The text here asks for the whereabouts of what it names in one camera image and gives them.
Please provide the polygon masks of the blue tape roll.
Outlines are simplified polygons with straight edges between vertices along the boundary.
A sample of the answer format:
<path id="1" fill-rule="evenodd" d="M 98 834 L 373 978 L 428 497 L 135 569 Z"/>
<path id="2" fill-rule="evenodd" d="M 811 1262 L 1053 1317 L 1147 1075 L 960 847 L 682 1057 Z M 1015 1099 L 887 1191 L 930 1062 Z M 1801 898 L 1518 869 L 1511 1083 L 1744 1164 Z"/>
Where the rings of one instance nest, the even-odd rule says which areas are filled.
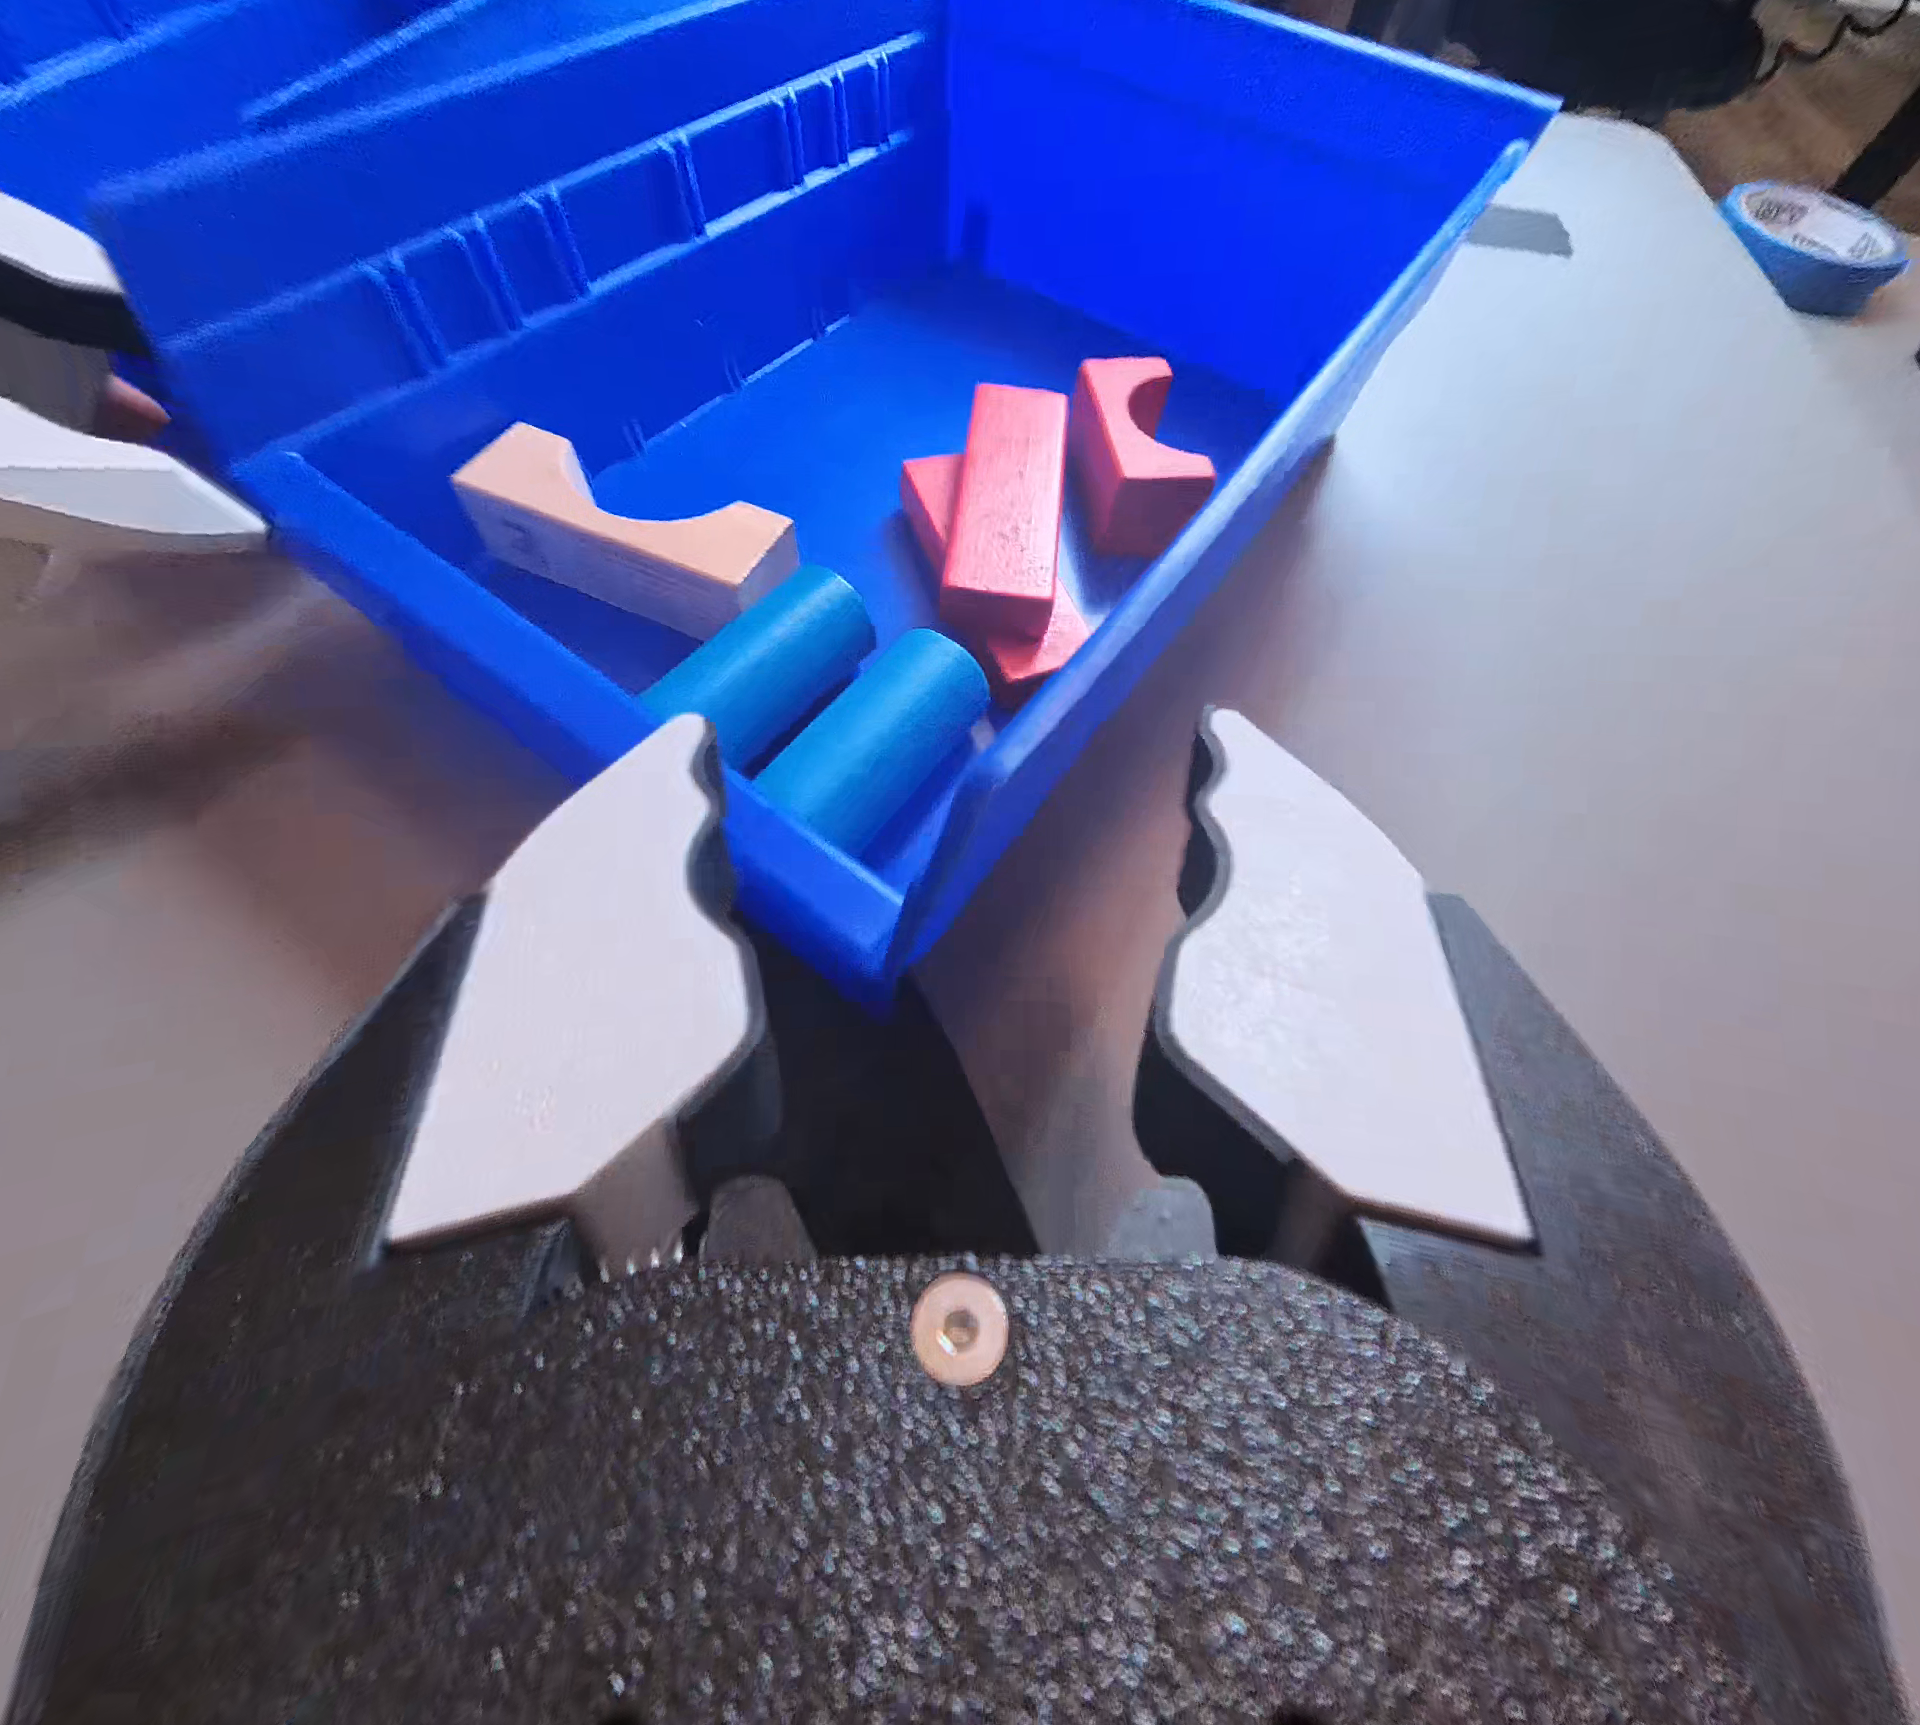
<path id="1" fill-rule="evenodd" d="M 1852 320 L 1911 265 L 1903 232 L 1809 184 L 1740 183 L 1719 201 L 1719 214 L 1801 314 Z"/>

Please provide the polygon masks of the teal wooden cylinder block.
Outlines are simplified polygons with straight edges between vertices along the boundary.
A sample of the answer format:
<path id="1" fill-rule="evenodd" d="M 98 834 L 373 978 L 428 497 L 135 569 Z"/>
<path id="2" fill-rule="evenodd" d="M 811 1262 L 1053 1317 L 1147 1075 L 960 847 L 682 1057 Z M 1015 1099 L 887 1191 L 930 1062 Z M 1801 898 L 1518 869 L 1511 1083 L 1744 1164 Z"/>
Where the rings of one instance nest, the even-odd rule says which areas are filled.
<path id="1" fill-rule="evenodd" d="M 859 856 L 973 735 L 992 702 L 988 684 L 962 645 L 908 630 L 763 769 L 756 793 Z"/>

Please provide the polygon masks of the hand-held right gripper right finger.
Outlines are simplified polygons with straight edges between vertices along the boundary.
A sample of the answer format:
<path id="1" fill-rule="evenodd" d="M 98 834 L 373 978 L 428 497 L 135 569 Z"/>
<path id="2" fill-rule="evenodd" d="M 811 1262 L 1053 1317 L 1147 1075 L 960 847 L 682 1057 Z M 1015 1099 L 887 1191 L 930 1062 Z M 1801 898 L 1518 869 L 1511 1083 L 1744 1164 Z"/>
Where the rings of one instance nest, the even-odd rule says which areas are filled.
<path id="1" fill-rule="evenodd" d="M 1380 1223 L 1536 1252 L 1425 876 L 1332 783 L 1211 704 L 1135 1135 L 1212 1249 L 1317 1272 Z"/>

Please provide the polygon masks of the red wooden arch block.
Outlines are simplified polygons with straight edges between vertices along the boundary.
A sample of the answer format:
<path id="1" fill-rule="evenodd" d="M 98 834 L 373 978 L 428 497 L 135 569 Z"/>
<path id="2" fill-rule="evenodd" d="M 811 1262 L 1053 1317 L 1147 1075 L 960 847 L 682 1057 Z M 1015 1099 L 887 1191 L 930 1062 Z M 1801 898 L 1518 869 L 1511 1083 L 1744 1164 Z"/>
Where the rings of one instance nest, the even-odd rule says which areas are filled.
<path id="1" fill-rule="evenodd" d="M 1092 551 L 1162 555 L 1216 489 L 1216 466 L 1160 438 L 1175 368 L 1160 356 L 1082 360 L 1068 396 L 1068 460 Z"/>

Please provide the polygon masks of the pale wooden arch block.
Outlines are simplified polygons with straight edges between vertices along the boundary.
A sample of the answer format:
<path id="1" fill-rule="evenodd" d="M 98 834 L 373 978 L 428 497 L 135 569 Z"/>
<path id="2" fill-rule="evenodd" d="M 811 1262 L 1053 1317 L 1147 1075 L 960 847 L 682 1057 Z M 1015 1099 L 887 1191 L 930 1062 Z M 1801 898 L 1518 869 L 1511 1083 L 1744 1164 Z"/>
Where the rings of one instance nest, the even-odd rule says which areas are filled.
<path id="1" fill-rule="evenodd" d="M 573 442 L 524 421 L 450 478 L 496 560 L 696 641 L 803 567 L 797 525 L 756 505 L 677 518 L 606 510 Z"/>

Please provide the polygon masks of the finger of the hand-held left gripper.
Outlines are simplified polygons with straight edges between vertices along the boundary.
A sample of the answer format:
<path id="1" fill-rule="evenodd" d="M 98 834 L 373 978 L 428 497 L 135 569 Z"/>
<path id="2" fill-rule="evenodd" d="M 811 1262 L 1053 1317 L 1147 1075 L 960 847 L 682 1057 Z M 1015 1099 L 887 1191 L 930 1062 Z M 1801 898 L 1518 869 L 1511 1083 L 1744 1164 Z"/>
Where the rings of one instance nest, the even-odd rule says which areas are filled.
<path id="1" fill-rule="evenodd" d="M 76 224 L 3 194 L 3 396 L 65 427 L 138 427 L 116 360 L 140 327 L 106 251 Z"/>
<path id="2" fill-rule="evenodd" d="M 154 447 L 3 403 L 3 540 L 91 558 L 253 551 L 269 525 Z"/>

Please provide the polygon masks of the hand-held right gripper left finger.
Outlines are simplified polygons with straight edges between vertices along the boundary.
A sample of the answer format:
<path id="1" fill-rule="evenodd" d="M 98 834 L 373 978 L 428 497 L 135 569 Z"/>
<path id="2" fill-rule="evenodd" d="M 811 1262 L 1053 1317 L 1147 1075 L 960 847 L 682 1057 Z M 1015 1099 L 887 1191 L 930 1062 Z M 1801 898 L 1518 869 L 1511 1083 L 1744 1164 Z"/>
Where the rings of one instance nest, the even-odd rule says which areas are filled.
<path id="1" fill-rule="evenodd" d="M 781 1062 L 725 805 L 715 729 L 677 714 L 493 875 L 391 1247 L 563 1217 L 601 1264 L 644 1266 L 764 1155 Z"/>

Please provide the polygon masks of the blue wooden cylinder block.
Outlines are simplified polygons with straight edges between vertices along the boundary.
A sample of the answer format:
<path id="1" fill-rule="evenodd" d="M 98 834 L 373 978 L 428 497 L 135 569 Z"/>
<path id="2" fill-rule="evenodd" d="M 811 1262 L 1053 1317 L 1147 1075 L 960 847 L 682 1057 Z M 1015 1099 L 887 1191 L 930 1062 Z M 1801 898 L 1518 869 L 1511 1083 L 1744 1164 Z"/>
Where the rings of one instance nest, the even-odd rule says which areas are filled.
<path id="1" fill-rule="evenodd" d="M 857 589 L 804 565 L 637 700 L 657 721 L 701 714 L 725 762 L 754 774 L 852 683 L 875 648 L 876 628 Z"/>

